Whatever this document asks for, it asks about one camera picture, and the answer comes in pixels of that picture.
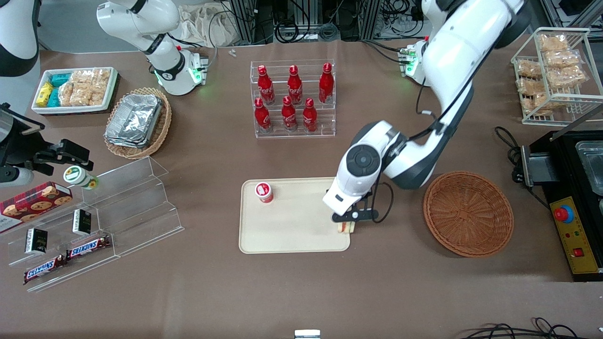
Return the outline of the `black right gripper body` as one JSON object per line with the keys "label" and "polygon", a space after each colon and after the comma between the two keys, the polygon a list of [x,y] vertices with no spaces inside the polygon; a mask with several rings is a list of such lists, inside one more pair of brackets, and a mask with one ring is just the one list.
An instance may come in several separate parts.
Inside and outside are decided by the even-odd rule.
{"label": "black right gripper body", "polygon": [[45,125],[11,110],[8,103],[0,106],[0,184],[2,187],[24,186],[33,181],[34,173],[51,176],[53,164],[63,164],[60,144],[45,141],[41,131]]}

